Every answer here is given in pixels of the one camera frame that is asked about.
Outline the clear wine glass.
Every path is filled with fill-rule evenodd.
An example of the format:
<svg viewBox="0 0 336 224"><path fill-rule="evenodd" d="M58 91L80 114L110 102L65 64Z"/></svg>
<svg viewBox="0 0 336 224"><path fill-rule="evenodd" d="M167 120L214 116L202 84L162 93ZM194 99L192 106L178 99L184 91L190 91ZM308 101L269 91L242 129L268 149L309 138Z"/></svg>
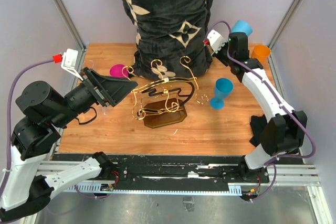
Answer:
<svg viewBox="0 0 336 224"><path fill-rule="evenodd" d="M105 116L109 115L110 114L110 109L108 107L102 107L101 108L101 113Z"/></svg>

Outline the magenta wine glass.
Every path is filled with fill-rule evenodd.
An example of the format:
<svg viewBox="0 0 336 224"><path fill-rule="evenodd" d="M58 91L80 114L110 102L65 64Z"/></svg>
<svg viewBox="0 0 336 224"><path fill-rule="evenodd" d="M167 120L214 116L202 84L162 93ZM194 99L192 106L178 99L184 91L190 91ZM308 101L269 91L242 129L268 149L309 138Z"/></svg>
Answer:
<svg viewBox="0 0 336 224"><path fill-rule="evenodd" d="M110 76L118 78L128 78L128 68L123 64L116 64L110 68Z"/></svg>

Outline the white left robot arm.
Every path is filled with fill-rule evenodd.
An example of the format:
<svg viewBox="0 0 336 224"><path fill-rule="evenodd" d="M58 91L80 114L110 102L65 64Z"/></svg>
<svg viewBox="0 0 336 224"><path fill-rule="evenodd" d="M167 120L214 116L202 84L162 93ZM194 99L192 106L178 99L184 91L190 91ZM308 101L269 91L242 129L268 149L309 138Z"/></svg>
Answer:
<svg viewBox="0 0 336 224"><path fill-rule="evenodd" d="M45 81L29 84L16 99L24 114L10 135L12 161L1 186L1 221L10 222L44 209L58 194L91 178L108 179L115 166L103 152L52 175L38 175L41 162L65 129L94 104L116 106L138 84L127 78L102 76L84 68L81 83L66 95Z"/></svg>

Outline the orange wine glass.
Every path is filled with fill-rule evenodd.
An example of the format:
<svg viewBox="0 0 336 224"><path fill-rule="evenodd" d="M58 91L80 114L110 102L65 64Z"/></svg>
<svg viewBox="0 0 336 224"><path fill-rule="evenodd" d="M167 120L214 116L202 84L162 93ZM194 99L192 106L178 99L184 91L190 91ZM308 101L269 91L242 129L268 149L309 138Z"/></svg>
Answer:
<svg viewBox="0 0 336 224"><path fill-rule="evenodd" d="M262 44L256 45L251 53L251 57L257 59L261 64L265 64L271 50Z"/></svg>

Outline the blue wine glass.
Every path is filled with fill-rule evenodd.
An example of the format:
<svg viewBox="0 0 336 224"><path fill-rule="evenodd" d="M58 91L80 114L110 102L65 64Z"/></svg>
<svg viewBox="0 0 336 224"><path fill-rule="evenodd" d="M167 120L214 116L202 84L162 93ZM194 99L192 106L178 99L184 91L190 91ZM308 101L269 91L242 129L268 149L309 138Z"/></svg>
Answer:
<svg viewBox="0 0 336 224"><path fill-rule="evenodd" d="M231 94L234 88L233 83L227 78L219 78L215 82L214 97L210 100L210 105L215 110L224 107L224 100Z"/></svg>
<svg viewBox="0 0 336 224"><path fill-rule="evenodd" d="M253 33L253 28L248 22L244 20L238 20L231 28L231 31L233 33L235 32L245 33L247 36L250 36Z"/></svg>

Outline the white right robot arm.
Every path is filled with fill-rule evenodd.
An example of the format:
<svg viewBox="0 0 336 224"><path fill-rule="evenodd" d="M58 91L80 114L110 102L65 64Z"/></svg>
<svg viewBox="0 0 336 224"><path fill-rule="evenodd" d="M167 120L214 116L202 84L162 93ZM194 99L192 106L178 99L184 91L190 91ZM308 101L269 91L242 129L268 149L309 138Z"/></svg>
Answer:
<svg viewBox="0 0 336 224"><path fill-rule="evenodd" d="M229 66L239 82L255 97L263 110L266 125L260 134L256 148L243 156L238 165L238 177L250 182L265 164L282 155L287 156L303 145L307 115L296 111L270 82L263 65L249 56L248 36L233 32L225 39L211 30L207 35L214 57Z"/></svg>

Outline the blue wine glass front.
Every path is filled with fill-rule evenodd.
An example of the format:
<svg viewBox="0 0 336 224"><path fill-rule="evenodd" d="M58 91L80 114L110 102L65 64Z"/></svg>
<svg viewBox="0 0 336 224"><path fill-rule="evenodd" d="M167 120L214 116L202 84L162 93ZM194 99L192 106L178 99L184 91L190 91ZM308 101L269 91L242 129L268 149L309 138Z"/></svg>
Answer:
<svg viewBox="0 0 336 224"><path fill-rule="evenodd" d="M231 31L233 33L235 32L245 33L247 36L250 36L253 33L253 28L248 22L244 20L238 20L231 28Z"/></svg>

